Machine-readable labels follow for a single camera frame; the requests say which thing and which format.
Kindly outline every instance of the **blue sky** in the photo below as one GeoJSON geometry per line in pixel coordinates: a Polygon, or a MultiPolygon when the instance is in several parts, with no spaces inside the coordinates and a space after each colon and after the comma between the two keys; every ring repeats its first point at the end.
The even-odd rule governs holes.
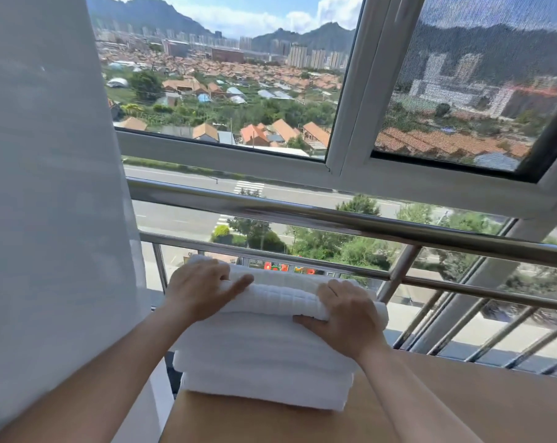
{"type": "MultiPolygon", "coordinates": [[[[356,27],[363,0],[165,0],[181,14],[225,36],[256,36],[278,28],[297,32],[327,22],[356,27]]],[[[441,27],[557,29],[557,0],[426,0],[422,19],[441,27]]]]}

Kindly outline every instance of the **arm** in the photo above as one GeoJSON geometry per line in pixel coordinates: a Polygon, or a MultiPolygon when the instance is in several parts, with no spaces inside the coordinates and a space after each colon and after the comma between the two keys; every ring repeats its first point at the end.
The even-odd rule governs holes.
{"type": "Polygon", "coordinates": [[[360,365],[402,442],[481,443],[387,345],[364,289],[333,280],[319,288],[318,296],[330,313],[327,322],[293,319],[360,365]]]}
{"type": "Polygon", "coordinates": [[[0,431],[0,443],[111,441],[157,363],[191,324],[204,320],[253,281],[228,290],[217,260],[185,265],[170,278],[164,304],[0,431]]]}

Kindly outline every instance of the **white fabric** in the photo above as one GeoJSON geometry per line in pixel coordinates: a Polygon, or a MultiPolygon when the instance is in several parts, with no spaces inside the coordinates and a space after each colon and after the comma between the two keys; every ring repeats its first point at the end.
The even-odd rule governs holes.
{"type": "MultiPolygon", "coordinates": [[[[230,280],[244,273],[254,274],[250,288],[174,346],[180,388],[343,410],[358,366],[291,319],[327,318],[312,292],[330,278],[231,266],[230,280]]],[[[377,307],[386,323],[385,305],[377,307]]]]}

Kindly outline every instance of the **railing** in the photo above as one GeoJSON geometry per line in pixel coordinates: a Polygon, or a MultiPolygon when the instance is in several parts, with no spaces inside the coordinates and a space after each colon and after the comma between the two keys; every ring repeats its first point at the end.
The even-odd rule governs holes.
{"type": "MultiPolygon", "coordinates": [[[[420,311],[394,342],[393,348],[401,349],[414,333],[416,327],[432,311],[445,292],[462,293],[478,297],[474,306],[449,330],[449,332],[429,351],[437,355],[447,346],[452,338],[479,313],[490,300],[526,305],[527,308],[511,323],[505,325],[474,354],[465,359],[476,362],[493,346],[509,335],[513,330],[530,318],[539,308],[557,310],[557,299],[534,297],[524,294],[504,292],[497,289],[469,286],[449,281],[438,281],[422,277],[409,276],[416,257],[423,247],[472,253],[480,256],[520,261],[557,268],[557,246],[516,240],[501,236],[490,236],[466,231],[445,229],[433,225],[407,223],[381,217],[348,213],[327,208],[310,207],[265,198],[248,197],[219,191],[166,184],[164,182],[127,178],[131,197],[134,200],[154,202],[169,206],[191,208],[213,213],[230,214],[267,222],[310,227],[313,229],[347,233],[357,236],[396,241],[407,244],[400,257],[388,271],[359,268],[330,261],[302,258],[288,254],[266,252],[264,250],[246,249],[234,245],[223,245],[205,241],[191,240],[153,233],[141,233],[144,242],[152,243],[160,281],[163,289],[167,287],[167,275],[164,266],[161,245],[171,245],[194,249],[199,252],[213,252],[243,258],[271,260],[280,263],[331,270],[337,273],[357,275],[382,280],[377,298],[387,303],[400,284],[434,289],[434,295],[421,307],[420,311]]],[[[538,339],[526,350],[519,353],[504,365],[505,368],[517,367],[542,348],[557,339],[557,328],[538,339]]],[[[557,362],[541,370],[540,374],[553,374],[557,371],[557,362]]]]}

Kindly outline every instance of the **left arm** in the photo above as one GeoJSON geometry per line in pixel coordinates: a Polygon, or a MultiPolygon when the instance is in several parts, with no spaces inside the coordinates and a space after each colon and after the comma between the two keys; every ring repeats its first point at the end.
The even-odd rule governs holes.
{"type": "Polygon", "coordinates": [[[179,268],[161,307],[8,424],[0,443],[110,442],[184,330],[219,311],[253,281],[245,275],[222,291],[220,281],[229,271],[217,260],[179,268]]]}

